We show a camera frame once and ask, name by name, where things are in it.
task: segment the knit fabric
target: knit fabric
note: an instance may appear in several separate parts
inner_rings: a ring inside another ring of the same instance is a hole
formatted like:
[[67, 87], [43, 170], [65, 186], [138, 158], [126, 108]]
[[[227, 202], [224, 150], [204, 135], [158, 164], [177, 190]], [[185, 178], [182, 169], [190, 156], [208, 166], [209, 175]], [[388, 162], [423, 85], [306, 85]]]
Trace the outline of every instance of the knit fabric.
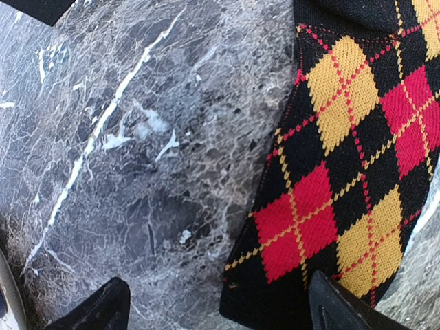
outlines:
[[312, 329], [315, 270], [376, 306], [440, 150], [440, 1], [294, 0], [299, 72], [220, 312]]

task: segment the gray marble countertop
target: gray marble countertop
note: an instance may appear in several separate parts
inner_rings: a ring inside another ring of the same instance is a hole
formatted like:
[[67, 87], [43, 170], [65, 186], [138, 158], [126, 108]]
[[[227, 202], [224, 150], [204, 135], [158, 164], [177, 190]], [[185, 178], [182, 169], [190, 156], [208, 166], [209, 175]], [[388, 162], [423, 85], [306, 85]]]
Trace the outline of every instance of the gray marble countertop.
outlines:
[[[130, 329], [239, 329], [221, 273], [294, 81], [292, 7], [78, 0], [50, 28], [0, 5], [1, 245], [38, 327], [120, 276]], [[380, 305], [415, 329], [439, 320], [433, 219]]]

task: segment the argyle pattern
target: argyle pattern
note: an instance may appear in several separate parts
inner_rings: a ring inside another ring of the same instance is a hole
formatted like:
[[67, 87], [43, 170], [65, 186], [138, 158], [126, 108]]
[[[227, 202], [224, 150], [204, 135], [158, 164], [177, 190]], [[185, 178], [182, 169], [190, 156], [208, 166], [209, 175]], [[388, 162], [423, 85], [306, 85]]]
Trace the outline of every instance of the argyle pattern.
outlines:
[[223, 278], [220, 312], [253, 329], [312, 329], [315, 270], [376, 306], [440, 151], [440, 1], [295, 0], [294, 14], [294, 91]]

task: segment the black object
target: black object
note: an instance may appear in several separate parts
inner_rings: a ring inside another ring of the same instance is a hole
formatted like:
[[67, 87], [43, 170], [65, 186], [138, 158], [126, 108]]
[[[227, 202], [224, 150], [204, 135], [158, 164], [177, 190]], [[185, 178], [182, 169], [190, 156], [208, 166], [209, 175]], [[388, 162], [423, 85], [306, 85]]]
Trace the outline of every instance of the black object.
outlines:
[[313, 330], [410, 330], [316, 271], [309, 288]]
[[130, 299], [127, 283], [120, 278], [112, 278], [45, 330], [127, 330]]
[[54, 26], [75, 0], [1, 0], [1, 2]]

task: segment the marble table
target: marble table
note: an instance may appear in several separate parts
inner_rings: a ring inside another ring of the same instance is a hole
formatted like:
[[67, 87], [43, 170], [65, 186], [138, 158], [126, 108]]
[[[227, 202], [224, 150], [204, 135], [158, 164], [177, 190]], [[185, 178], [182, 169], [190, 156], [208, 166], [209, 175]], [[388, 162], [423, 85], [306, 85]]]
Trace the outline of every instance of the marble table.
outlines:
[[[77, 0], [55, 28], [0, 5], [0, 30], [0, 246], [30, 320], [120, 276], [130, 329], [240, 329], [221, 273], [296, 74], [292, 1]], [[437, 189], [380, 305], [416, 329]]]

